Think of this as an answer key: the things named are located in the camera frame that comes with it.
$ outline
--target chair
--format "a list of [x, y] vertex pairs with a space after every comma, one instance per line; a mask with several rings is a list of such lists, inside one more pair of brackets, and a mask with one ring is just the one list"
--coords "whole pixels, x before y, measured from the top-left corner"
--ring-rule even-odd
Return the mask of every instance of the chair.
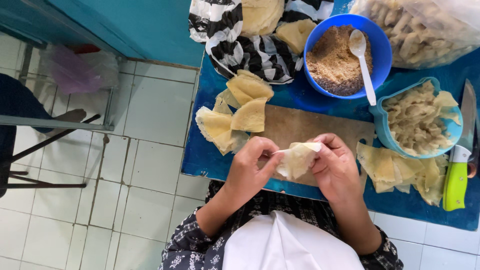
[[[90, 123], [98, 118], [100, 118], [100, 115], [96, 114], [83, 121], [83, 123]], [[7, 189], [10, 188], [85, 188], [86, 184], [52, 184], [24, 177], [28, 175], [28, 172], [10, 171], [11, 164], [15, 161], [51, 144], [75, 130], [76, 129], [67, 129], [23, 152], [13, 155], [17, 127], [14, 125], [1, 125], [0, 132], [5, 134], [5, 139], [3, 142], [0, 142], [0, 198], [3, 197]], [[9, 184], [9, 177], [31, 182], [32, 184]]]

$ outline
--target plastic bag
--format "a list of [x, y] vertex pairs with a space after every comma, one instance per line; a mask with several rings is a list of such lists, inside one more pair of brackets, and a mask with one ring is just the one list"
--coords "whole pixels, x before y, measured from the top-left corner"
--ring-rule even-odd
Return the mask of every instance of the plastic bag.
[[100, 88], [110, 88], [119, 85], [119, 64], [115, 54], [109, 51], [77, 54], [93, 71], [100, 75]]
[[[330, 0], [286, 0], [277, 26], [303, 19], [318, 24], [332, 10]], [[290, 83], [303, 65], [301, 55], [294, 54], [273, 34], [240, 36], [242, 25], [241, 0], [192, 0], [190, 38], [205, 43], [205, 51], [219, 74], [232, 78], [238, 69], [246, 69], [270, 83]]]
[[392, 66], [447, 65], [480, 47], [476, 0], [355, 0], [350, 13], [376, 22], [390, 39]]
[[64, 94], [91, 93], [102, 86], [100, 74], [62, 45], [49, 46], [40, 56]]

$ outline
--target black and white striped plastic bag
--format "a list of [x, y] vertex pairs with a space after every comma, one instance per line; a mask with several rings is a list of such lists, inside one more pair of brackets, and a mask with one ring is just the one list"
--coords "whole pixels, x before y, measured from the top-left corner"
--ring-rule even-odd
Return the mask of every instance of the black and white striped plastic bag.
[[[303, 19], [318, 24], [332, 10], [333, 0], [286, 0], [278, 25]], [[275, 35], [240, 36], [242, 25], [241, 0], [192, 0], [190, 38], [205, 44], [219, 74], [232, 78], [238, 69], [246, 69], [272, 84], [292, 82], [303, 65], [302, 56]]]

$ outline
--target sleeve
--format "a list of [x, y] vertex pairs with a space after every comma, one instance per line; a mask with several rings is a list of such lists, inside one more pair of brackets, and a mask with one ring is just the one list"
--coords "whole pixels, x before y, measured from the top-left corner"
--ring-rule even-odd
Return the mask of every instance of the sleeve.
[[382, 244], [375, 252], [359, 256], [363, 267], [365, 270], [402, 270], [403, 262], [398, 258], [396, 247], [385, 232], [376, 227], [382, 236]]
[[162, 265], [158, 270], [203, 268], [205, 253], [214, 241], [198, 226], [196, 212], [200, 208], [195, 209], [177, 226], [170, 242], [162, 251]]

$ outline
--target ground nut mixture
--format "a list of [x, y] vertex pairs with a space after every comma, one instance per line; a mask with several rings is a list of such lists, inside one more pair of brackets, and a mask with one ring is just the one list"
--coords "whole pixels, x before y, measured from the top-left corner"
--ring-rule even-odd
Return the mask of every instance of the ground nut mixture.
[[[363, 87], [359, 59], [350, 52], [352, 25], [331, 26], [307, 52], [307, 67], [312, 78], [323, 89], [337, 96], [350, 96]], [[372, 74], [372, 52], [365, 32], [367, 49], [365, 60]]]

